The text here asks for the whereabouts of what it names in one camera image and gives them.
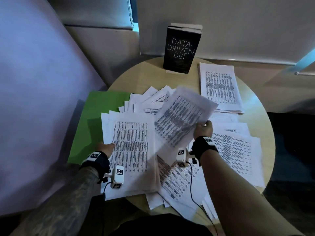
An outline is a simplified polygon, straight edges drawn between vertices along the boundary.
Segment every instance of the round table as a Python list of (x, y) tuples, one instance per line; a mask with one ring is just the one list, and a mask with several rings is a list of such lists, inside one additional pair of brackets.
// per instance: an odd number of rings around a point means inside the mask
[[(211, 62), (194, 58), (188, 74), (170, 74), (166, 73), (166, 70), (163, 69), (163, 60), (164, 57), (157, 57), (135, 65), (116, 79), (109, 90), (143, 94), (150, 86), (159, 90), (165, 85), (168, 85), (171, 88), (176, 88), (180, 85), (190, 88), (200, 94), (197, 64), (200, 62)], [(236, 77), (236, 80), (245, 112), (239, 116), (239, 121), (247, 123), (251, 136), (258, 137), (261, 140), (263, 155), (262, 165), (265, 184), (267, 185), (273, 171), (273, 164), (275, 160), (275, 140), (273, 129), (266, 110), (254, 92), (238, 77)], [(260, 191), (260, 193), (264, 190), (260, 187), (256, 188)], [(133, 205), (151, 215), (166, 213), (178, 215), (172, 207), (165, 208), (163, 205), (150, 210), (144, 194), (127, 197), (127, 199)], [(201, 209), (196, 211), (193, 221), (206, 226), (211, 225), (210, 221)]]

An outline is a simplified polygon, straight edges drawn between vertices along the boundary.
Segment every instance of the black book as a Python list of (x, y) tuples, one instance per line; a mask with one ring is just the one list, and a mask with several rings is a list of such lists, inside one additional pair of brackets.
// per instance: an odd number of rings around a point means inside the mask
[(201, 37), (202, 25), (171, 23), (167, 28), (163, 68), (189, 72)]

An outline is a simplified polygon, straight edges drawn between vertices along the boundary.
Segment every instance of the black wrist strap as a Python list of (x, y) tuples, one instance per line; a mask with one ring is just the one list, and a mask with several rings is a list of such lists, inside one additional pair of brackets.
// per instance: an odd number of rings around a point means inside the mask
[(82, 169), (83, 167), (93, 167), (97, 170), (98, 174), (99, 174), (99, 181), (98, 184), (100, 184), (102, 182), (102, 180), (104, 179), (104, 174), (105, 173), (110, 173), (110, 162), (109, 159), (107, 157), (107, 155), (104, 152), (101, 151), (96, 151), (96, 152), (100, 152), (100, 155), (95, 159), (95, 161), (85, 161), (82, 163), (82, 165), (80, 166), (79, 170)]
[(213, 141), (210, 139), (210, 137), (200, 136), (196, 138), (191, 147), (191, 150), (192, 154), (195, 155), (195, 158), (197, 158), (197, 160), (199, 161), (200, 167), (201, 167), (200, 158), (202, 154), (209, 149), (219, 152), (218, 149), (215, 147)]

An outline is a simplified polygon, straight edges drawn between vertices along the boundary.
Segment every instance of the purple wall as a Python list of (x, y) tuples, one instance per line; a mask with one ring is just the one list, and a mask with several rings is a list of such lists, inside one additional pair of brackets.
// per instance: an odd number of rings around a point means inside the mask
[(73, 174), (84, 100), (103, 86), (46, 0), (0, 0), (0, 215), (38, 206)]

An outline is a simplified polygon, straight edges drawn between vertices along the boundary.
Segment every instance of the cable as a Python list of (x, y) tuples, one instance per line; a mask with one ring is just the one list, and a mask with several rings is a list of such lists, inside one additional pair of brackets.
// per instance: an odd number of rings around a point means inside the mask
[(208, 216), (207, 212), (206, 212), (200, 205), (198, 205), (198, 204), (194, 201), (194, 199), (192, 198), (192, 192), (191, 192), (191, 185), (192, 185), (192, 166), (191, 166), (191, 163), (190, 163), (190, 162), (188, 162), (188, 161), (186, 161), (186, 162), (190, 165), (190, 169), (191, 169), (191, 179), (190, 179), (190, 196), (191, 196), (191, 200), (204, 212), (204, 214), (205, 214), (205, 215), (207, 216), (207, 218), (210, 220), (210, 222), (211, 222), (211, 224), (214, 226), (215, 232), (216, 232), (216, 234), (217, 234), (217, 236), (218, 236), (218, 231), (216, 230), (216, 227), (215, 227), (215, 225), (213, 224), (211, 218)]
[[(112, 183), (112, 181), (111, 181), (111, 182), (108, 182), (108, 183), (105, 185), (104, 190), (103, 190), (104, 204), (105, 204), (105, 199), (106, 199), (105, 189), (106, 189), (106, 186), (107, 186), (108, 184), (110, 184), (110, 183)], [(104, 219), (104, 211), (103, 211), (103, 212), (102, 212), (102, 236), (104, 236), (104, 229), (105, 229), (104, 221), (105, 221), (105, 219)]]

